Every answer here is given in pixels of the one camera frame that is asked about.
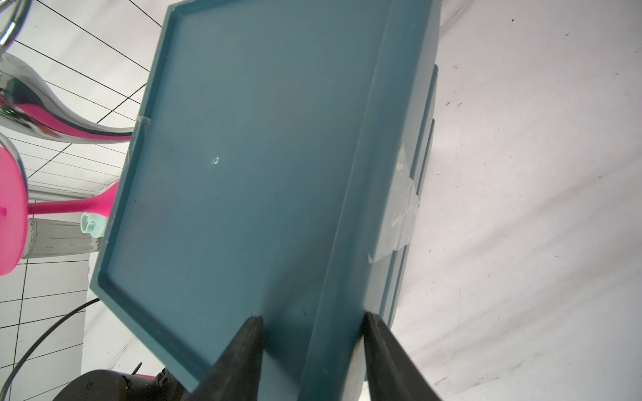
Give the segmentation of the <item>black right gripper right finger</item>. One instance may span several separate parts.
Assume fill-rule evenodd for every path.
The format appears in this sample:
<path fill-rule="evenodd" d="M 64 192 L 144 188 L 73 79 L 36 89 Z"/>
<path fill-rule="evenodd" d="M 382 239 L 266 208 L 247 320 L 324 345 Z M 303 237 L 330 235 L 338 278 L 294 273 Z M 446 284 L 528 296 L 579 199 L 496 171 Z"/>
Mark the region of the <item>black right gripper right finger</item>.
<path fill-rule="evenodd" d="M 371 400 L 441 400 L 379 315 L 365 314 L 363 337 Z"/>

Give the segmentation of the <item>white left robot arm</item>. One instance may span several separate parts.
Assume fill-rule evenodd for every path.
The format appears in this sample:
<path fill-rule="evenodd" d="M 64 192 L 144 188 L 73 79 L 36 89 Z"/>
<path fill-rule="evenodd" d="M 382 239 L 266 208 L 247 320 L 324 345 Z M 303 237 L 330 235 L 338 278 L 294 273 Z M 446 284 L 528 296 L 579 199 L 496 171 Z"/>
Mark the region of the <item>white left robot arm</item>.
<path fill-rule="evenodd" d="M 188 400 L 191 393 L 167 370 L 148 377 L 94 370 L 64 387 L 54 401 Z"/>

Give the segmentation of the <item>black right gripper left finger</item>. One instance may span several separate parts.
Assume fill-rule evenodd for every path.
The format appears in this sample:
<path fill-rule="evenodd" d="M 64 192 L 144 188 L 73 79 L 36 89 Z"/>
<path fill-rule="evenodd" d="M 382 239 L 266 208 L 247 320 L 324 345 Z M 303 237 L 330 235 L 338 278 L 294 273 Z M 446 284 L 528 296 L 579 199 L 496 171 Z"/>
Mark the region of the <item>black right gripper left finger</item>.
<path fill-rule="evenodd" d="M 264 343 L 262 317 L 250 317 L 189 400 L 257 400 Z"/>

